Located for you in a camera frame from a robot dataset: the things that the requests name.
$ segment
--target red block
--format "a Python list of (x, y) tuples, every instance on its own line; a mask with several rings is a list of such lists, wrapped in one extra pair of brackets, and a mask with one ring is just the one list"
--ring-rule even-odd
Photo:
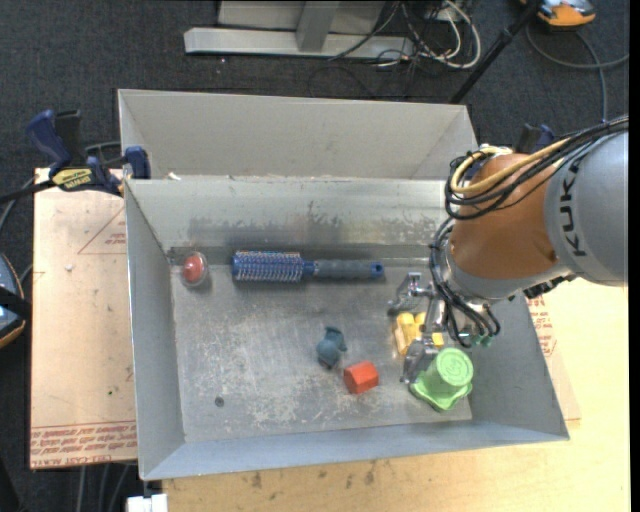
[(354, 395), (375, 388), (379, 382), (378, 370), (371, 361), (362, 361), (344, 369), (344, 383)]

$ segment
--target blue clamp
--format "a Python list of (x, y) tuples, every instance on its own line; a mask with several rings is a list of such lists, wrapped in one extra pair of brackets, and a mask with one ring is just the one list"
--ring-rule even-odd
[[(26, 132), (33, 145), (53, 160), (49, 166), (49, 180), (60, 189), (67, 192), (96, 190), (122, 196), (122, 180), (111, 174), (97, 157), (87, 157), (85, 165), (70, 165), (72, 156), (56, 133), (53, 110), (45, 110), (36, 115), (28, 124)], [(147, 155), (142, 148), (128, 148), (125, 159), (131, 165), (132, 177), (151, 177)]]

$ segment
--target metal stand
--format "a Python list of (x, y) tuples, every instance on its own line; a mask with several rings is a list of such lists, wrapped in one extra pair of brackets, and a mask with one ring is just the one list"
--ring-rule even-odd
[(524, 27), (538, 12), (538, 9), (542, 5), (542, 0), (529, 1), (526, 9), (522, 13), (522, 16), (510, 27), (505, 28), (498, 36), (497, 41), (489, 49), (489, 52), (484, 56), (482, 61), (473, 70), (467, 81), (462, 84), (462, 87), (456, 92), (449, 103), (460, 103), (462, 99), (467, 95), (471, 87), (480, 79), (491, 63), (500, 55), (500, 52), (506, 48), (506, 46), (513, 40), (514, 36)]
[[(188, 30), (184, 34), (186, 53), (333, 57), (368, 37), (384, 6), (384, 2), (357, 2), (371, 4), (360, 7), (345, 6), (355, 2), (303, 2), (302, 6), (296, 6), (296, 2), (280, 3), (283, 5), (264, 2), (270, 5), (260, 7), (264, 21), (257, 29), (247, 28), (258, 23), (247, 6), (227, 7), (222, 23), (233, 26)], [(348, 57), (376, 58), (390, 50), (407, 52), (406, 45), (403, 37), (374, 36)]]

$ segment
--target metal base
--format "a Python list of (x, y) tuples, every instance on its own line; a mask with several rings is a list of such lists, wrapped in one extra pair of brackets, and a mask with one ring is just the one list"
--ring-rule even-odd
[[(320, 50), (302, 51), (296, 32), (241, 30), (228, 28), (192, 28), (185, 32), (187, 54), (289, 55), (294, 57), (333, 57), (357, 45), (366, 36), (328, 34)], [(395, 59), (397, 52), (411, 53), (412, 44), (404, 37), (375, 36), (348, 55), (352, 59)]]

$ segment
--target bin floor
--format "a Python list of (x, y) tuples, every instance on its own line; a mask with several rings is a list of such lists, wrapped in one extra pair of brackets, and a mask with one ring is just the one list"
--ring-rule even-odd
[[(185, 287), (172, 269), (178, 378), (186, 441), (357, 429), (471, 419), (466, 399), (438, 413), (400, 382), (387, 303), (407, 271), (381, 281), (237, 283), (227, 265), (210, 266), (211, 286)], [(317, 360), (326, 327), (347, 345), (332, 370)], [(348, 392), (342, 373), (363, 360), (380, 383)]]

